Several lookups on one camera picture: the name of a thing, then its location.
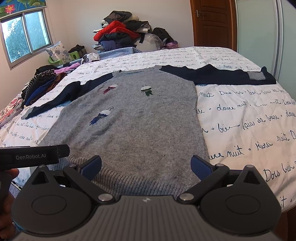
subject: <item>metal screw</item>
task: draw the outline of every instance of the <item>metal screw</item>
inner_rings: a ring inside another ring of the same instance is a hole
[[[98,199],[102,202],[108,202],[108,201],[111,201],[113,199],[113,196],[109,193],[104,193],[104,194],[101,194]]]
[[[179,198],[183,201],[191,201],[194,199],[194,196],[191,193],[183,193],[179,196]]]

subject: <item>green basket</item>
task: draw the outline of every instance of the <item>green basket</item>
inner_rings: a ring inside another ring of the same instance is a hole
[[[79,54],[78,54],[77,51],[70,53],[70,56],[72,58],[72,61],[77,60],[77,59],[80,59],[79,58]],[[53,61],[51,57],[49,57],[48,61],[49,61],[50,64],[52,64],[52,65],[54,65],[56,67],[62,65],[62,63],[60,62],[60,60]]]

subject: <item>window frame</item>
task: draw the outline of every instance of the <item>window frame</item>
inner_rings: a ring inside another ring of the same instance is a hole
[[[47,34],[47,38],[48,38],[48,41],[49,41],[49,44],[47,44],[47,45],[45,45],[43,47],[40,47],[40,48],[38,48],[36,50],[33,50],[33,48],[32,48],[29,32],[28,32],[28,29],[27,29],[26,18],[25,18],[26,14],[34,13],[34,12],[41,12],[42,13],[44,26],[46,27],[46,34]],[[8,51],[7,51],[7,47],[6,47],[6,44],[5,44],[4,34],[3,34],[3,30],[2,30],[2,23],[7,22],[9,20],[12,20],[14,18],[18,18],[18,17],[22,17],[24,34],[25,34],[25,38],[26,38],[26,41],[27,41],[29,53],[22,56],[22,57],[20,57],[16,61],[11,62],[10,58],[9,58]],[[46,48],[53,45],[49,25],[48,25],[47,18],[46,18],[45,7],[36,8],[36,9],[28,9],[28,10],[25,10],[25,11],[22,11],[22,12],[15,13],[12,16],[10,15],[10,16],[5,16],[5,17],[1,18],[0,19],[0,37],[1,37],[4,53],[5,53],[6,60],[7,60],[7,63],[9,65],[10,70],[12,70],[16,66],[20,65],[21,63],[25,62],[26,60],[36,56],[37,54],[40,54],[43,51],[45,51]]]

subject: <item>pile of clothes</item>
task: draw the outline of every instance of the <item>pile of clothes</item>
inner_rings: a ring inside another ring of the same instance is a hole
[[[137,39],[141,38],[139,43],[143,43],[145,34],[151,32],[151,26],[148,21],[139,21],[137,16],[125,11],[112,11],[102,20],[102,29],[96,30],[94,40],[98,44],[93,48],[98,53],[103,53],[119,48],[135,47]],[[152,32],[159,37],[162,48],[178,48],[178,42],[167,33],[163,28],[155,28]]]
[[[65,68],[45,65],[38,68],[35,76],[24,86],[22,92],[0,111],[0,128],[17,116],[25,107],[34,104],[54,89],[68,73],[80,65],[80,63],[75,63]]]

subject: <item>plastic bag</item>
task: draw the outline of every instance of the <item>plastic bag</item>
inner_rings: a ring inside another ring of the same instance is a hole
[[[89,53],[83,56],[81,64],[89,63],[89,62],[94,62],[100,60],[100,56],[96,53]]]
[[[161,39],[155,34],[145,34],[144,40],[150,42],[151,44],[155,43],[158,50],[160,50],[160,47],[163,46]]]

